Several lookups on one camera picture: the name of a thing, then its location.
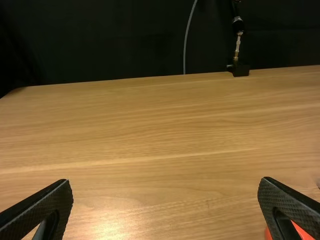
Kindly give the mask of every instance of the wooden table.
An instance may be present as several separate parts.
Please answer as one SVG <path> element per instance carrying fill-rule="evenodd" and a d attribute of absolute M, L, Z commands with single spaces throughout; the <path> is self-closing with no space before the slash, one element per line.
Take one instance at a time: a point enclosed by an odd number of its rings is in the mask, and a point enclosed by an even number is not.
<path fill-rule="evenodd" d="M 65 240 L 262 240 L 260 179 L 320 200 L 320 66 L 17 89 L 0 211 L 62 178 Z"/>

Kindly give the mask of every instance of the black curtain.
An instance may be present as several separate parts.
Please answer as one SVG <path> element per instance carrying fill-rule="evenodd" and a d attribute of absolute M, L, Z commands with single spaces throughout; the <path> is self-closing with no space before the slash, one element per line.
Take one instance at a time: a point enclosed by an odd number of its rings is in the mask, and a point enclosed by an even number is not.
<path fill-rule="evenodd" d="M 193 2 L 2 0 L 2 89 L 182 74 Z M 311 0 L 243 0 L 240 57 L 253 69 L 320 64 L 319 7 Z M 228 0 L 198 0 L 187 73 L 225 71 L 234 47 Z"/>

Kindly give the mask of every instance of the gray cable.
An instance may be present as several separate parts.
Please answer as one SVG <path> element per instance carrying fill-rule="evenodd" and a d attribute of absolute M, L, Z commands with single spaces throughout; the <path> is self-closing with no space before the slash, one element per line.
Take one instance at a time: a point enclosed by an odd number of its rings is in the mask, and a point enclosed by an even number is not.
<path fill-rule="evenodd" d="M 186 52 L 187 52 L 187 39 L 188 39 L 188 33 L 189 33 L 189 28 L 190 28 L 190 23 L 192 20 L 192 16 L 194 15 L 194 11 L 196 8 L 198 0 L 194 0 L 193 6 L 191 8 L 190 16 L 188 23 L 186 25 L 186 30 L 185 30 L 185 35 L 184 35 L 184 45 L 183 45 L 183 74 L 186 74 Z"/>

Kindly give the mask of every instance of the red object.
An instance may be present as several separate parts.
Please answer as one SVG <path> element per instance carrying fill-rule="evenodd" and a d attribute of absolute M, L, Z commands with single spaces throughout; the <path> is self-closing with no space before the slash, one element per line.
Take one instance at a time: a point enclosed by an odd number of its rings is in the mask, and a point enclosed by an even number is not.
<path fill-rule="evenodd" d="M 295 230 L 298 232 L 298 234 L 302 238 L 302 240 L 315 240 L 312 236 L 310 236 L 308 233 L 306 233 L 301 227 L 299 227 L 293 221 L 291 221 L 291 222 L 292 222 Z M 265 240 L 273 240 L 268 227 L 264 231 L 264 237 L 265 237 Z"/>

